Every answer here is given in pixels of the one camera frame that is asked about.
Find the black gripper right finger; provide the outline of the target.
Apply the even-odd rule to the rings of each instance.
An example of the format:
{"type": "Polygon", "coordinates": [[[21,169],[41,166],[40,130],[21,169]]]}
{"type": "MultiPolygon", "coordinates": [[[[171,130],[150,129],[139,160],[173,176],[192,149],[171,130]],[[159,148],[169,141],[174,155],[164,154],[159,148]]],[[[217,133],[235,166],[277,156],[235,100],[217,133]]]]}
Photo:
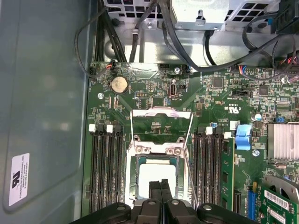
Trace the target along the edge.
{"type": "Polygon", "coordinates": [[[173,198],[167,179],[161,181],[161,197],[167,224],[252,224],[254,221],[212,203],[194,209],[185,200],[173,198]]]}

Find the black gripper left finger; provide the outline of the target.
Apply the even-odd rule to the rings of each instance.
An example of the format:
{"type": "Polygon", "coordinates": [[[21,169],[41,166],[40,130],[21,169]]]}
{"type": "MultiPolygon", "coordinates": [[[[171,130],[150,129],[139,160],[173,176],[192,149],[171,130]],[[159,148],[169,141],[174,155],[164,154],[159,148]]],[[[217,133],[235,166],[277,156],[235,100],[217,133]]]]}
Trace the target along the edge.
{"type": "Polygon", "coordinates": [[[160,182],[149,183],[149,198],[135,201],[133,208],[113,203],[73,221],[73,224],[159,224],[162,215],[160,182]]]}

